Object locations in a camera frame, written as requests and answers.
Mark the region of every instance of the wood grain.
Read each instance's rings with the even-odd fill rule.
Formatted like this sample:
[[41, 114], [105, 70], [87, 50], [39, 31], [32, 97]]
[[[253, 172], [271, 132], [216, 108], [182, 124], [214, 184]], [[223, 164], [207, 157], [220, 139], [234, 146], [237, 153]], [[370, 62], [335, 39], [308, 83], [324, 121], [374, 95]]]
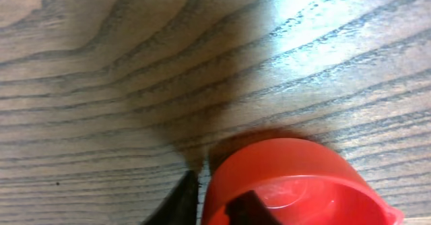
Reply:
[[431, 0], [0, 0], [0, 224], [138, 224], [271, 137], [431, 224]]

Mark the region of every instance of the red cup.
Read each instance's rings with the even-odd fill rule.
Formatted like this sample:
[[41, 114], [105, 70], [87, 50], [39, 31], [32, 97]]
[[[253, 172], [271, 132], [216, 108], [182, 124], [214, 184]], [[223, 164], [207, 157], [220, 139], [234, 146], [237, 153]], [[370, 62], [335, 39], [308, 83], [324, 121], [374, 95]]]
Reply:
[[282, 224], [396, 225], [390, 207], [334, 151], [302, 139], [261, 141], [231, 155], [214, 173], [203, 225], [228, 225], [229, 201], [254, 190]]

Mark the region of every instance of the tabletop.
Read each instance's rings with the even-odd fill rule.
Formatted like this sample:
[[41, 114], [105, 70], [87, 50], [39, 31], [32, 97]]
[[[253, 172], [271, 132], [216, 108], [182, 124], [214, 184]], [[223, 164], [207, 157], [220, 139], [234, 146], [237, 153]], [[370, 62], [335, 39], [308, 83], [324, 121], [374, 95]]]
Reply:
[[0, 224], [136, 225], [273, 137], [431, 224], [430, 47], [431, 0], [0, 0]]

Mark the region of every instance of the blurry black object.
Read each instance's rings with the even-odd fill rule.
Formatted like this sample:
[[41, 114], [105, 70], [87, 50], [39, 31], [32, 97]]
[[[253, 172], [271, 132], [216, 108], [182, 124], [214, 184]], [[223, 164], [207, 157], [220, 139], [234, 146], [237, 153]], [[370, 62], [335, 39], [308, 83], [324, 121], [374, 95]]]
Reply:
[[[142, 225], [196, 225], [199, 183], [188, 171], [166, 201]], [[248, 191], [226, 205], [229, 225], [281, 225], [265, 208], [254, 191]]]

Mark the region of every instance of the red plastic container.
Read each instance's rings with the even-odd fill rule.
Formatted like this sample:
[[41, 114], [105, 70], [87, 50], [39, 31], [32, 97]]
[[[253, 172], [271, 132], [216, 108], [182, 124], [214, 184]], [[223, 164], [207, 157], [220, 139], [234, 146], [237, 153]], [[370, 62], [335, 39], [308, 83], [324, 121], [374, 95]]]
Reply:
[[202, 224], [229, 224], [225, 205], [250, 190], [283, 224], [403, 221], [402, 212], [388, 206], [341, 156], [302, 139], [261, 141], [230, 156], [209, 184]]

